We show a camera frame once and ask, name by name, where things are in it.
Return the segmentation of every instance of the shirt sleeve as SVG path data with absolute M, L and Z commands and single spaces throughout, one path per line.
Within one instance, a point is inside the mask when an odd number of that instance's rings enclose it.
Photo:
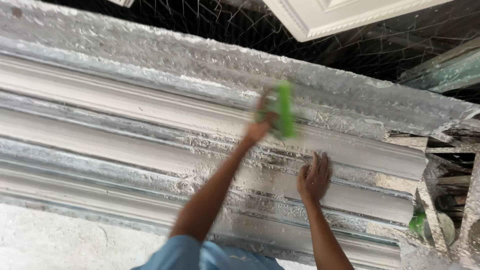
M 142 266 L 132 270 L 198 270 L 200 242 L 189 235 L 174 236 Z

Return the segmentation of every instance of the wooden plank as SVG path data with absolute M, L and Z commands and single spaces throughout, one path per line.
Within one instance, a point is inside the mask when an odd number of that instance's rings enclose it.
M 427 147 L 425 153 L 475 153 L 476 147 Z
M 471 175 L 439 177 L 438 184 L 470 184 Z

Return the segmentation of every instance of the molding groove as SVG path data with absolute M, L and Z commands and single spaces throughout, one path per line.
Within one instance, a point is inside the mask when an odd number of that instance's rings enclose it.
M 0 87 L 22 95 L 230 139 L 240 139 L 243 125 L 250 119 L 248 112 L 206 101 L 34 62 L 9 57 L 0 59 Z M 268 137 L 260 145 L 302 155 L 326 151 L 336 163 L 417 181 L 421 180 L 426 167 L 425 155 L 417 149 L 307 125 L 298 125 L 298 130 L 297 138 L 285 143 Z

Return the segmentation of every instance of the dusty surface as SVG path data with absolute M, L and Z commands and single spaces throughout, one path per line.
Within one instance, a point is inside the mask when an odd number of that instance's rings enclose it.
M 131 269 L 166 241 L 153 233 L 0 204 L 0 269 Z M 312 266 L 278 261 L 285 270 Z
M 241 108 L 289 80 L 299 120 L 351 135 L 438 134 L 480 112 L 390 82 L 39 1 L 2 0 L 0 11 L 5 53 Z

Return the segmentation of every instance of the blue shirt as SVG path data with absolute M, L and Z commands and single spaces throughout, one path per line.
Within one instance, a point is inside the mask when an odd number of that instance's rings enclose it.
M 274 258 L 219 247 L 189 235 L 170 238 L 147 263 L 132 270 L 283 270 Z

